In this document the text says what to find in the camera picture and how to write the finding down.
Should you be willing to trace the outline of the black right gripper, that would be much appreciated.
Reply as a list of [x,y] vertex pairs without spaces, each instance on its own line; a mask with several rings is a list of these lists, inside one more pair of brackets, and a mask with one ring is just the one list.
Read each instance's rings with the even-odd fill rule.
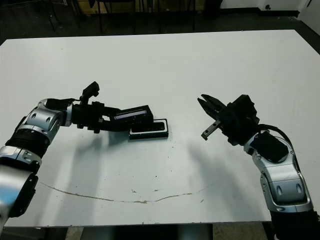
[[198,102],[211,118],[214,119],[201,134],[205,140],[217,129],[233,145],[243,146],[258,130],[257,111],[252,103],[229,103],[225,106],[220,100],[208,94],[201,94]]

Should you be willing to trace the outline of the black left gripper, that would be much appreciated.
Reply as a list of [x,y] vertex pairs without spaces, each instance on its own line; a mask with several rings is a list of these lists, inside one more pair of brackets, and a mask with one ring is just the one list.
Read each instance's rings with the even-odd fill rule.
[[78,129],[87,127],[89,131],[93,131],[95,134],[98,134],[100,130],[109,132],[127,131],[133,124],[132,120],[125,118],[103,119],[103,116],[117,116],[122,113],[121,109],[107,107],[104,103],[98,101],[91,104],[74,104],[71,111],[71,123],[75,124]]

